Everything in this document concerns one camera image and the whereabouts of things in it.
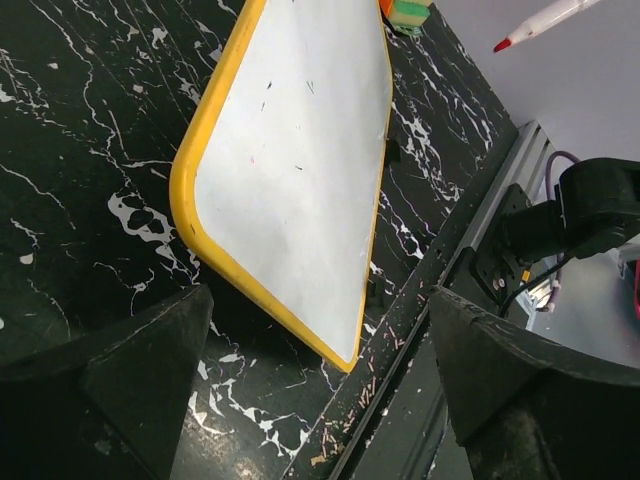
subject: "pen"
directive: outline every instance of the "pen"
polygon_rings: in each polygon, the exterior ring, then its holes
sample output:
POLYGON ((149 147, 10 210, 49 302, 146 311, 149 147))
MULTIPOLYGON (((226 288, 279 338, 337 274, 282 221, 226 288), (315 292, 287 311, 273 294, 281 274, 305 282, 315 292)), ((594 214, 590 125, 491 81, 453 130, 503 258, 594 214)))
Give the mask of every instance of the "pen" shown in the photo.
POLYGON ((499 52, 516 43, 536 37, 576 13, 595 5, 599 1, 600 0, 557 0, 544 10, 536 13, 533 17, 525 20, 517 29, 509 34, 507 38, 496 45, 493 51, 499 52))

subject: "white wall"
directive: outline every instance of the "white wall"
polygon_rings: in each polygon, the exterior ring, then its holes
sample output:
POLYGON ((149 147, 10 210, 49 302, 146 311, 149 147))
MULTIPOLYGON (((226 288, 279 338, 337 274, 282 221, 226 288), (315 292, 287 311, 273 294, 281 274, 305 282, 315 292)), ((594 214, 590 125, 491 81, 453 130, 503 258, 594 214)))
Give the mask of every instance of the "white wall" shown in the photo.
POLYGON ((603 0, 538 38, 493 47, 552 0, 436 0, 516 125, 558 149, 640 160, 640 1, 603 0))

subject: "yellow frame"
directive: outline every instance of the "yellow frame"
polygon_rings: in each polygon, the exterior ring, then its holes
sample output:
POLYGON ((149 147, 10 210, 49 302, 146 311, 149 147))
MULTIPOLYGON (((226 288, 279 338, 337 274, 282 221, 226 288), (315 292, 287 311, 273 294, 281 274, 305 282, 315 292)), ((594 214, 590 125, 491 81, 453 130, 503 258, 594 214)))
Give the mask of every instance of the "yellow frame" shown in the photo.
MULTIPOLYGON (((213 75, 202 96, 193 119, 187 129, 180 148, 176 153, 171 176, 169 179, 169 200, 171 213, 178 230, 178 234, 184 243, 209 266, 219 272, 227 281, 243 292, 247 297, 258 304, 287 329, 292 331, 303 342, 309 345, 318 354, 325 357, 333 365, 344 372, 350 372, 358 360, 358 347, 360 344, 359 332, 362 330, 364 318, 364 304, 366 283, 368 281, 368 269, 362 286, 362 301, 360 304, 360 320, 358 322, 358 335, 356 335, 353 358, 345 362, 326 343, 324 343, 309 327, 298 319, 287 307, 277 300, 266 288, 264 288, 249 272, 247 272, 231 255, 214 242, 204 231, 195 202, 195 180, 198 165, 202 159, 205 148, 211 137, 211 133, 218 120, 224 102, 229 94, 231 85, 236 77, 242 59, 249 47, 258 20, 262 15, 266 0, 247 0, 238 20, 231 32, 220 61, 213 71, 213 75)), ((384 26, 380 15, 381 34, 384 37, 384 26)), ((385 138, 389 129, 391 118, 391 102, 393 98, 393 76, 389 49, 384 38, 387 62, 389 64, 389 114, 385 126, 385 138)), ((382 169, 384 166, 385 146, 382 149, 380 160, 380 172, 378 174, 378 194, 376 196, 373 218, 371 219, 371 238, 369 240, 369 263, 373 252, 373 240, 375 234, 376 217, 378 213, 378 201, 382 185, 382 169)))

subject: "marble pattern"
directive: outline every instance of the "marble pattern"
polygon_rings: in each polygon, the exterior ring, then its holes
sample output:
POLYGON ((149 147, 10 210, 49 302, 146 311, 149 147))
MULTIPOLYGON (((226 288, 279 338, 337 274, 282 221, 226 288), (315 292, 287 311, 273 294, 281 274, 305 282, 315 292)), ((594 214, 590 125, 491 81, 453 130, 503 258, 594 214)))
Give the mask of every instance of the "marble pattern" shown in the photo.
MULTIPOLYGON (((171 162, 242 4, 0 6, 15 19, 0 33, 0 361, 208 284, 215 306, 175 478, 277 478, 344 380, 204 266, 171 221, 171 162)), ((381 380, 369 341, 384 331, 388 352, 402 345, 385 313, 509 122, 437 13, 426 31, 389 34, 403 158, 383 179, 371 270, 386 301, 365 319, 370 374, 354 419, 381 380)), ((330 427, 315 430, 324 461, 343 448, 330 427)))

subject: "orange object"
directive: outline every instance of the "orange object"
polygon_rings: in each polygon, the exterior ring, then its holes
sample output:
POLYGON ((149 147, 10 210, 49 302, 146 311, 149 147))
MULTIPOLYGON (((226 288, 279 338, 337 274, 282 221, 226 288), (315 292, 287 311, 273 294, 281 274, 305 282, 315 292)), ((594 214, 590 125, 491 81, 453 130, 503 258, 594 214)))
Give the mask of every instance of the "orange object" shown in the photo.
POLYGON ((380 2, 380 8, 385 17, 389 17, 391 9, 393 8, 393 0, 378 0, 380 2))

